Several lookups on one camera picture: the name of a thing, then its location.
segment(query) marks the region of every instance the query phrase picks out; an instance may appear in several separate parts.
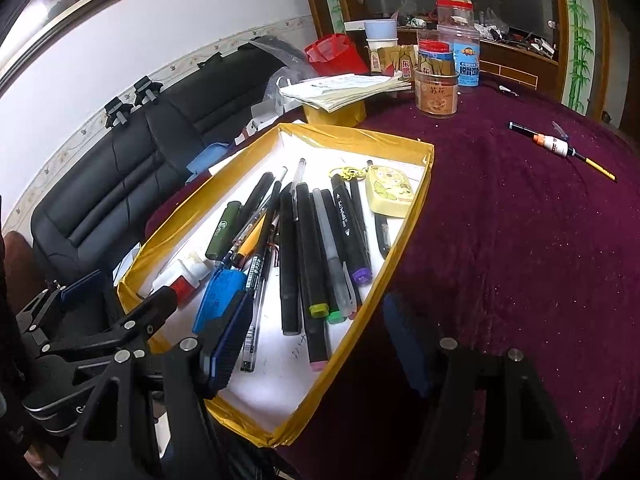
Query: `blue cloth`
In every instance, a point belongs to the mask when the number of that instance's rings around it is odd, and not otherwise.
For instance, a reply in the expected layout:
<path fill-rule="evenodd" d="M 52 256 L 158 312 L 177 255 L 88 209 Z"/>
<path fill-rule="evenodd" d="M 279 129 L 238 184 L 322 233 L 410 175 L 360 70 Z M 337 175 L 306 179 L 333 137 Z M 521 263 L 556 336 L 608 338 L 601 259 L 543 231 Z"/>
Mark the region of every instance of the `blue cloth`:
<path fill-rule="evenodd" d="M 202 150 L 196 158 L 187 164 L 187 169 L 191 171 L 191 176 L 187 182 L 190 182 L 221 160 L 225 156 L 228 146 L 228 144 L 223 144 L 222 142 L 214 142 Z"/>

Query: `yellow tape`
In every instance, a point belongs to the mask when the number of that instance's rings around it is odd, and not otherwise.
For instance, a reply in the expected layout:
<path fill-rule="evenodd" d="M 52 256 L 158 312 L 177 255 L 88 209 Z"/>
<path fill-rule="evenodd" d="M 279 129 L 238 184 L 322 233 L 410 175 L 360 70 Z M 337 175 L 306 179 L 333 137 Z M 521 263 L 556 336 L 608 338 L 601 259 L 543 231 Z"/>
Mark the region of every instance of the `yellow tape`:
<path fill-rule="evenodd" d="M 424 166 L 426 170 L 420 184 L 418 184 L 414 202 L 404 219 L 396 242 L 376 276 L 366 301 L 332 355 L 329 364 L 320 373 L 314 386 L 289 419 L 277 427 L 273 433 L 270 433 L 261 428 L 251 417 L 239 412 L 222 398 L 217 397 L 206 401 L 207 409 L 221 424 L 261 447 L 286 446 L 293 443 L 311 420 L 322 396 L 347 360 L 375 307 L 380 302 L 418 216 L 420 216 L 431 181 L 434 158 L 433 145 L 418 140 L 341 126 L 279 124 L 247 147 L 219 173 L 202 184 L 142 246 L 132 266 L 118 284 L 118 296 L 126 312 L 140 303 L 141 299 L 138 297 L 137 291 L 140 290 L 151 273 L 169 259 L 174 247 L 183 240 L 211 207 L 220 202 L 238 180 L 263 160 L 276 145 L 280 134 L 297 136 L 318 148 L 330 148 L 369 155 L 373 158 L 398 160 Z M 163 352 L 168 350 L 170 345 L 161 335 L 156 335 L 150 341 L 150 348 L 154 353 Z"/>

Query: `wall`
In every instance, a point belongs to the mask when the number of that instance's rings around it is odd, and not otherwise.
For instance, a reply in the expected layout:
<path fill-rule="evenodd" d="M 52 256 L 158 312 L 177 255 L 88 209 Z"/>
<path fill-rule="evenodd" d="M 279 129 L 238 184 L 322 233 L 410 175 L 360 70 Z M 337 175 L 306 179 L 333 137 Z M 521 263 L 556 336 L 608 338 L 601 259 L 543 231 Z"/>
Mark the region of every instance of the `wall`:
<path fill-rule="evenodd" d="M 119 0 L 79 23 L 0 96 L 2 224 L 56 150 L 140 77 L 220 38 L 309 13 L 307 0 Z"/>
<path fill-rule="evenodd" d="M 631 46 L 629 31 L 614 12 L 610 14 L 609 48 L 609 78 L 604 109 L 611 116 L 611 124 L 619 128 L 629 83 Z"/>

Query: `small glue bottle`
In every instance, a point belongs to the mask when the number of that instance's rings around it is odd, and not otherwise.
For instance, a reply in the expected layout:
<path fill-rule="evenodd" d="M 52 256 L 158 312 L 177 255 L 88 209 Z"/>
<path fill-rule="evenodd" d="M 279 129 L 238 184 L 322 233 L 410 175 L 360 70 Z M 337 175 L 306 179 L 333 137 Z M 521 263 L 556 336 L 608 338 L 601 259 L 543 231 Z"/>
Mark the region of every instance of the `small glue bottle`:
<path fill-rule="evenodd" d="M 178 296 L 178 308 L 182 308 L 209 272 L 207 264 L 196 253 L 189 253 L 186 257 L 174 260 L 163 270 L 154 280 L 152 290 L 170 286 Z"/>

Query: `plastic jar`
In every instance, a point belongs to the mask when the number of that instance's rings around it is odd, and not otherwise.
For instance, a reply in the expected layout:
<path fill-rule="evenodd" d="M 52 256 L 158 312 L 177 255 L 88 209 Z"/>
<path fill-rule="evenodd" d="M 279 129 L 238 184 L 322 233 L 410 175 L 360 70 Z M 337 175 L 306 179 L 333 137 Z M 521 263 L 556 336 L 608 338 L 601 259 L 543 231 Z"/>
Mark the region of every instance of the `plastic jar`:
<path fill-rule="evenodd" d="M 417 69 L 425 74 L 454 75 L 453 51 L 444 41 L 418 40 Z"/>
<path fill-rule="evenodd" d="M 460 88 L 478 86 L 480 81 L 480 33 L 471 27 L 438 25 L 442 41 L 453 51 Z"/>
<path fill-rule="evenodd" d="M 458 110 L 458 76 L 414 71 L 415 105 L 436 117 L 449 117 Z"/>
<path fill-rule="evenodd" d="M 458 0 L 436 0 L 438 25 L 447 27 L 473 27 L 474 5 Z"/>

